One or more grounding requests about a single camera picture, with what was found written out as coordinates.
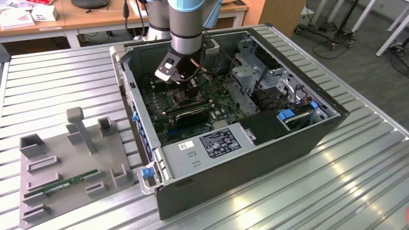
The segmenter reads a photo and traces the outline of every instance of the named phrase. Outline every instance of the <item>white box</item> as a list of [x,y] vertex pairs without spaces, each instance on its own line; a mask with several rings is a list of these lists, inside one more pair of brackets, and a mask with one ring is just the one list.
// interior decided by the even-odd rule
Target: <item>white box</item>
[[31,9],[31,18],[37,22],[55,21],[57,16],[55,6],[34,6]]
[[25,26],[34,25],[31,21],[30,13],[26,12],[25,15],[19,18],[10,18],[10,17],[0,17],[0,26],[2,30],[9,30]]

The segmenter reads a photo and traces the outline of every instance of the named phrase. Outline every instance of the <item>cart wheel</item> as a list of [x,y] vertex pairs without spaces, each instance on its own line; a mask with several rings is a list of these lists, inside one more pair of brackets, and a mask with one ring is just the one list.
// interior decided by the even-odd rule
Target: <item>cart wheel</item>
[[335,50],[336,47],[338,47],[338,44],[335,44],[335,43],[331,43],[331,44],[330,44],[330,50]]
[[297,27],[295,31],[294,31],[294,34],[298,35],[301,33],[301,28]]
[[347,48],[350,48],[351,47],[351,45],[352,45],[352,40],[350,40],[348,42],[347,42]]

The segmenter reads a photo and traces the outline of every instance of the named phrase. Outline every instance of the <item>green pcb strip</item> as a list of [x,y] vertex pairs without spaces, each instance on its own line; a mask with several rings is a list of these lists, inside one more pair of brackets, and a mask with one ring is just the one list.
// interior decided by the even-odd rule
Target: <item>green pcb strip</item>
[[87,171],[87,172],[85,172],[85,173],[82,173],[82,174],[78,175],[78,176],[74,176],[74,177],[71,177],[71,178],[69,178],[69,179],[66,179],[66,180],[58,181],[58,182],[55,182],[55,183],[53,183],[53,184],[50,184],[50,185],[47,185],[47,186],[45,186],[45,187],[42,187],[42,188],[38,188],[37,190],[34,190],[34,191],[31,191],[31,192],[23,194],[23,198],[30,197],[31,195],[35,195],[35,194],[38,194],[38,193],[41,193],[41,192],[45,192],[45,191],[47,191],[49,189],[53,189],[54,187],[61,186],[62,184],[69,183],[70,185],[74,185],[74,184],[79,183],[79,182],[83,180],[83,177],[85,177],[85,176],[87,176],[87,175],[90,175],[90,174],[93,174],[93,173],[95,173],[95,172],[97,172],[97,169],[93,169],[93,170],[90,170],[90,171]]

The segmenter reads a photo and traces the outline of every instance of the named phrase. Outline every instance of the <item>motherboard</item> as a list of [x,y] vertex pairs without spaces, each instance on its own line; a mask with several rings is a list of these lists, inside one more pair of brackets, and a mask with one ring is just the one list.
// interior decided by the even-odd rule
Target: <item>motherboard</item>
[[226,76],[202,74],[186,84],[154,78],[142,88],[142,100],[162,145],[227,126],[243,117],[225,89]]

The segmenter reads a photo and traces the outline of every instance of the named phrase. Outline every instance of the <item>white stand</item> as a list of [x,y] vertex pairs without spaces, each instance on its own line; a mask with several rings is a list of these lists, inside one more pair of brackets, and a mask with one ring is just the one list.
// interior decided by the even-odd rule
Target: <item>white stand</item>
[[358,19],[356,23],[354,24],[354,26],[352,26],[352,28],[351,28],[351,32],[352,32],[352,33],[359,29],[359,27],[360,27],[360,25],[362,25],[362,22],[363,22],[363,20],[364,20],[366,17],[367,17],[367,14],[368,14],[368,12],[370,12],[370,10],[371,10],[371,7],[372,7],[372,4],[375,3],[375,1],[376,1],[376,0],[370,0],[370,2],[367,3],[367,6],[366,6],[366,8],[364,8],[364,10],[363,10],[363,13],[360,14],[359,19]]
[[398,17],[395,18],[395,21],[392,22],[392,24],[390,25],[387,31],[391,32],[395,25],[400,22],[403,16],[407,14],[407,11],[409,11],[409,4],[407,6],[404,7],[403,11],[400,12],[400,14],[398,15]]
[[330,13],[330,17],[329,17],[329,19],[327,19],[327,22],[329,22],[329,23],[332,22],[334,16],[336,16],[336,13],[338,13],[339,8],[340,8],[340,6],[342,6],[342,4],[343,4],[343,1],[344,1],[344,0],[338,0],[338,3],[336,3],[336,5],[334,6],[332,11],[331,11],[331,13]]
[[387,31],[391,31],[395,27],[395,25],[398,24],[398,22],[400,21],[403,15],[406,14],[406,17],[402,21],[402,23],[399,24],[398,28],[395,29],[395,31],[392,32],[392,34],[390,35],[390,37],[387,38],[386,42],[383,43],[380,49],[378,49],[376,51],[376,56],[379,57],[383,53],[384,53],[384,50],[388,48],[391,42],[395,40],[396,36],[400,34],[402,30],[404,29],[407,23],[409,23],[409,14],[407,14],[407,11],[409,11],[409,4],[407,6],[404,7],[403,11],[400,12],[400,14],[398,15],[394,23],[391,24],[391,26],[388,27]]
[[311,24],[313,24],[313,25],[317,23],[317,20],[318,20],[318,18],[319,18],[321,13],[322,13],[322,10],[323,10],[326,1],[327,1],[327,0],[321,0],[321,3],[319,3],[319,5],[318,5],[317,11],[314,12],[313,19],[311,19]]

